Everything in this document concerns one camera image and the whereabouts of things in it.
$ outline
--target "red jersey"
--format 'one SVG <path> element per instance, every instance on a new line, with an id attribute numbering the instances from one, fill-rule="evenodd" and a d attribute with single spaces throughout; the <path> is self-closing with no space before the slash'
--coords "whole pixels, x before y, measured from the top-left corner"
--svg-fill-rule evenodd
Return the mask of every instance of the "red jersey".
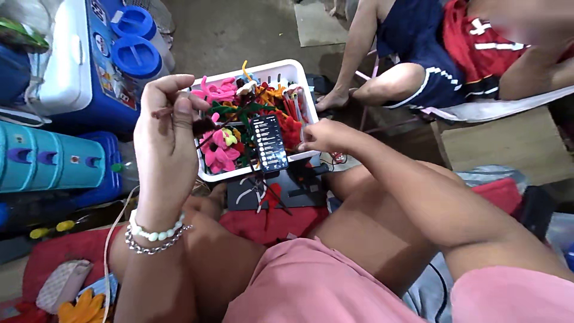
<path id="1" fill-rule="evenodd" d="M 499 36 L 488 21 L 467 16 L 465 0 L 450 0 L 445 5 L 443 40 L 466 76 L 463 90 L 470 100 L 498 98 L 500 77 L 530 47 Z"/>

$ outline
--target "pink shorts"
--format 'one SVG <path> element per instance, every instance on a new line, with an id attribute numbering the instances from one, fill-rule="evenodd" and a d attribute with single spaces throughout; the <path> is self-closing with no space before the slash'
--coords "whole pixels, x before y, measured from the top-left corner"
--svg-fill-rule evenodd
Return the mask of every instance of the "pink shorts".
<path id="1" fill-rule="evenodd" d="M 451 293 L 454 322 L 574 322 L 574 283 L 540 272 L 489 267 Z M 269 248 L 224 322 L 426 322 L 396 295 L 319 239 Z"/>

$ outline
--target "green cap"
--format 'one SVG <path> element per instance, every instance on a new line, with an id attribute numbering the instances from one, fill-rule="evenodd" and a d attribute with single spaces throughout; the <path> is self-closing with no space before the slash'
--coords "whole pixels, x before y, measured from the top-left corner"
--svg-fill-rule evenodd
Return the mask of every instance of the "green cap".
<path id="1" fill-rule="evenodd" d="M 111 166 L 111 171 L 112 171 L 112 172 L 119 173 L 119 172 L 122 172 L 122 171 L 123 171 L 123 168 L 124 168 L 124 167 L 123 167 L 123 164 L 115 163 L 115 164 L 112 164 L 112 166 Z"/>

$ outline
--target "white plastic basket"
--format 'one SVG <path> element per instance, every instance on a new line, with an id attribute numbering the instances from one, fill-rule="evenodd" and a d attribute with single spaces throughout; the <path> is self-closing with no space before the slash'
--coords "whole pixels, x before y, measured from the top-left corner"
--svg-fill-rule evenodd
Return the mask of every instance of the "white plastic basket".
<path id="1" fill-rule="evenodd" d="M 262 82 L 267 82 L 269 86 L 277 88 L 277 84 L 281 84 L 287 87 L 288 82 L 295 82 L 299 84 L 305 93 L 303 98 L 303 105 L 301 107 L 302 111 L 307 114 L 307 119 L 309 123 L 314 124 L 319 121 L 317 113 L 315 111 L 315 104 L 313 103 L 313 98 L 311 97 L 311 92 L 309 91 L 309 86 L 307 84 L 307 78 L 305 77 L 305 71 L 303 66 L 296 60 L 286 59 L 281 61 L 276 61 L 274 63 L 269 63 L 260 66 L 254 66 L 246 69 L 247 73 L 253 74 L 254 79 L 258 79 L 259 84 Z M 217 86 L 221 85 L 223 79 L 234 77 L 238 78 L 243 75 L 242 70 L 237 70 L 233 72 L 228 72 L 224 74 L 219 74 L 215 76 L 209 76 L 207 78 L 207 85 L 215 84 Z M 193 89 L 200 89 L 201 79 L 198 78 L 193 84 Z M 297 153 L 288 157 L 289 162 L 300 160 L 303 158 L 318 155 L 318 151 L 308 151 Z M 197 150 L 197 155 L 199 157 L 199 177 L 206 182 L 217 182 L 226 178 L 232 178 L 239 175 L 248 174 L 251 172 L 249 166 L 236 169 L 230 172 L 224 172 L 217 175 L 209 175 L 205 171 L 205 163 L 203 162 L 203 155 L 201 151 Z"/>

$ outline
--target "purple handle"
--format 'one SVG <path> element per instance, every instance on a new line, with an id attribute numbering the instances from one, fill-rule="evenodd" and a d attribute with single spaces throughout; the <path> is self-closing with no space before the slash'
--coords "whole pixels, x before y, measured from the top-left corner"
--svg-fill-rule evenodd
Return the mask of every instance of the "purple handle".
<path id="1" fill-rule="evenodd" d="M 96 166 L 96 162 L 100 159 L 101 159 L 100 157 L 87 157 L 86 165 L 88 165 L 88 167 L 91 168 L 97 168 L 98 166 Z"/>
<path id="2" fill-rule="evenodd" d="M 8 149 L 8 159 L 16 163 L 31 164 L 26 157 L 32 151 L 30 148 L 12 148 Z"/>
<path id="3" fill-rule="evenodd" d="M 54 163 L 54 156 L 56 156 L 57 152 L 55 151 L 42 151 L 38 154 L 38 161 L 42 164 L 46 165 L 55 165 Z"/>

